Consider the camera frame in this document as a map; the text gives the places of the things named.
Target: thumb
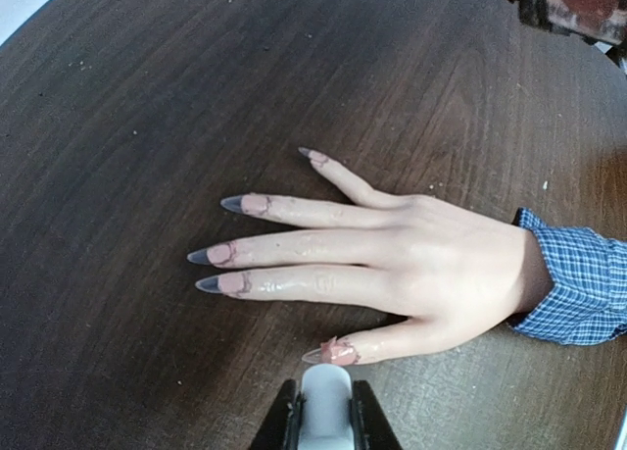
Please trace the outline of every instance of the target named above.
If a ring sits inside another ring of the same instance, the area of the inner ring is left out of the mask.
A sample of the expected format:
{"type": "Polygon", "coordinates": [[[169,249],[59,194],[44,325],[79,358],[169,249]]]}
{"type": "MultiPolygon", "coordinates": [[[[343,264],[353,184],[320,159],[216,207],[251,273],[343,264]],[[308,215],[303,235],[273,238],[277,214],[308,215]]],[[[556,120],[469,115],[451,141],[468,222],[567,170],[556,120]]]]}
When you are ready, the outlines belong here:
{"type": "Polygon", "coordinates": [[[383,360],[441,352],[449,344],[443,328],[436,322],[410,318],[396,325],[387,325],[344,336],[334,337],[308,352],[303,361],[309,364],[348,365],[374,364],[383,360]]]}

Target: finger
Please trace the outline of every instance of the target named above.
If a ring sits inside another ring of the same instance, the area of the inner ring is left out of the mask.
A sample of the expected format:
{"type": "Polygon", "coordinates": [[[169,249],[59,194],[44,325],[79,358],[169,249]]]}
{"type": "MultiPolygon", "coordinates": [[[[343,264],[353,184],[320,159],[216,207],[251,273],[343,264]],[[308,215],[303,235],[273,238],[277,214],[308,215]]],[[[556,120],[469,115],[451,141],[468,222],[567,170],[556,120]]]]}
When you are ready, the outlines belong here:
{"type": "Polygon", "coordinates": [[[397,325],[333,338],[303,360],[310,364],[364,365],[413,355],[442,352],[458,345],[437,321],[410,318],[397,325]]]}
{"type": "Polygon", "coordinates": [[[233,213],[298,227],[377,228],[391,217],[380,210],[279,195],[240,195],[220,203],[233,213]]]}
{"type": "Polygon", "coordinates": [[[313,265],[216,275],[198,281],[196,287],[245,300],[359,305],[401,314],[407,306],[396,304],[388,284],[388,274],[384,271],[313,265]]]}
{"type": "Polygon", "coordinates": [[[307,148],[299,148],[299,151],[310,159],[312,167],[320,175],[339,188],[355,204],[376,209],[398,208],[405,204],[403,197],[375,190],[368,182],[325,154],[307,148]]]}
{"type": "Polygon", "coordinates": [[[236,239],[192,252],[194,264],[251,269],[299,264],[372,266],[381,257],[380,231],[308,229],[236,239]]]}

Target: gray nail tip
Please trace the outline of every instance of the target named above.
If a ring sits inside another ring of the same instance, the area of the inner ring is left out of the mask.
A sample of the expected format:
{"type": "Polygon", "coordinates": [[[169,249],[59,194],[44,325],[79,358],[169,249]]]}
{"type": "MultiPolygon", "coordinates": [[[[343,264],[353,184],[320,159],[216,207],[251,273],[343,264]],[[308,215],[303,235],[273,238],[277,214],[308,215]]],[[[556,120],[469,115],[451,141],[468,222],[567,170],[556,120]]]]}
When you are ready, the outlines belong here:
{"type": "Polygon", "coordinates": [[[244,213],[244,211],[242,210],[242,197],[243,195],[236,195],[234,197],[224,198],[219,202],[219,204],[224,210],[228,210],[229,212],[237,214],[242,214],[244,213]]]}
{"type": "Polygon", "coordinates": [[[219,286],[217,285],[217,276],[210,276],[203,278],[196,282],[196,288],[205,293],[221,293],[219,286]]]}
{"type": "Polygon", "coordinates": [[[199,249],[198,251],[190,252],[187,254],[187,260],[192,264],[201,266],[210,265],[209,258],[207,257],[207,249],[199,249]]]}
{"type": "Polygon", "coordinates": [[[322,363],[322,349],[314,349],[309,351],[301,360],[306,364],[317,365],[322,363]]]}
{"type": "Polygon", "coordinates": [[[312,150],[309,149],[309,148],[304,148],[303,146],[301,146],[300,148],[298,148],[298,152],[301,153],[306,158],[309,158],[310,154],[312,153],[312,150]]]}

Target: blue checkered sleeve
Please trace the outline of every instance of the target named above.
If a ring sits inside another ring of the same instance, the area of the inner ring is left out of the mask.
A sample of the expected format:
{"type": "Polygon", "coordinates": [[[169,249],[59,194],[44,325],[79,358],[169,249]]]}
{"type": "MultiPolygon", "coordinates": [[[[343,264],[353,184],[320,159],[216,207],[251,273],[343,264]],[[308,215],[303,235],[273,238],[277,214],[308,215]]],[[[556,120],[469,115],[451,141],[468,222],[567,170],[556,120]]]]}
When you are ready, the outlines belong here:
{"type": "Polygon", "coordinates": [[[586,227],[549,227],[526,209],[514,223],[534,233],[554,281],[534,311],[510,322],[514,330],[578,345],[627,332],[627,243],[586,227]]]}

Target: wooden table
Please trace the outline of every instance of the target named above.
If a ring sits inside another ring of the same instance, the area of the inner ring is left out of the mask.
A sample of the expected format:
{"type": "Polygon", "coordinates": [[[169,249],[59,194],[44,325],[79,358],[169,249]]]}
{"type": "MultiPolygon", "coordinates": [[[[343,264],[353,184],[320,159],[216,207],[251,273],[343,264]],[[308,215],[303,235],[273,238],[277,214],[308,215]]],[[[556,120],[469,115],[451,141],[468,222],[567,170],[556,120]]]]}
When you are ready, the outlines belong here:
{"type": "MultiPolygon", "coordinates": [[[[193,286],[187,252],[283,229],[221,197],[343,200],[299,145],[627,238],[624,75],[505,0],[54,0],[0,48],[0,116],[2,449],[246,448],[305,351],[386,320],[193,286]]],[[[350,372],[408,449],[605,449],[626,345],[502,326],[350,372]]]]}

